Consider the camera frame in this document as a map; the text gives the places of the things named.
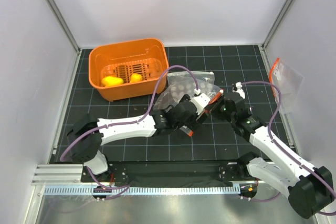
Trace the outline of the clear zip bags stack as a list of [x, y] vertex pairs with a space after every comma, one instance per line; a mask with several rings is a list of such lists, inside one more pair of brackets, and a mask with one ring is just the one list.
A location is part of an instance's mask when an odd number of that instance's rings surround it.
[[[167, 75], [168, 87], [157, 98], [153, 109], [167, 112], [179, 103], [183, 95], [188, 94], [192, 98], [195, 88], [206, 94], [211, 102], [218, 92], [224, 93], [220, 87], [214, 84], [214, 80], [213, 72], [194, 71], [192, 75], [186, 71], [169, 73]], [[192, 131], [195, 132], [199, 126], [200, 124], [196, 123]]]

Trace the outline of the yellow pear toy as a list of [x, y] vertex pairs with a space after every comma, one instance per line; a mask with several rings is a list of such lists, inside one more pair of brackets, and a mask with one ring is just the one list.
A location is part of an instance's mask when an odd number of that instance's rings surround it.
[[138, 73], [133, 73], [130, 77], [130, 83], [136, 83], [136, 82], [140, 82], [143, 80], [143, 77], [141, 74]]

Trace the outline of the orange plastic basket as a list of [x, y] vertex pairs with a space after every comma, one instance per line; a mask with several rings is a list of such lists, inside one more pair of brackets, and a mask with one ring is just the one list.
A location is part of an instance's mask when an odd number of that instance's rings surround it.
[[[93, 88], [107, 101], [139, 97], [153, 93], [160, 75], [169, 67], [163, 43], [146, 38], [98, 46], [88, 60], [88, 79]], [[130, 83], [133, 73], [143, 80]], [[124, 84], [103, 87], [102, 78], [119, 77]]]

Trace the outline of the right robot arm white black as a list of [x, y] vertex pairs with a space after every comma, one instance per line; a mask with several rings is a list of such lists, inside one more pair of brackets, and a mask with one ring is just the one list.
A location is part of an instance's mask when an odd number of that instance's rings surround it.
[[236, 167], [239, 178], [261, 179], [288, 199], [292, 209], [309, 219], [321, 214], [335, 200], [331, 172], [324, 166], [315, 167], [281, 141], [271, 127], [245, 105], [239, 93], [219, 94], [205, 107], [219, 120], [229, 122], [235, 133], [261, 150], [272, 164], [261, 157], [247, 154]]

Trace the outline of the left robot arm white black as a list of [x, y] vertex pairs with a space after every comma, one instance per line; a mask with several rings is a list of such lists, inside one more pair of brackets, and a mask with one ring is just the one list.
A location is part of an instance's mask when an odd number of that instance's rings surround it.
[[93, 119], [86, 115], [68, 133], [71, 140], [69, 154], [75, 163], [82, 163], [90, 169], [94, 178], [106, 182], [111, 177], [108, 159], [100, 152], [100, 147], [110, 142], [134, 138], [169, 135], [180, 129], [195, 130], [204, 115], [210, 98], [200, 93], [193, 97], [185, 94], [175, 106], [125, 119]]

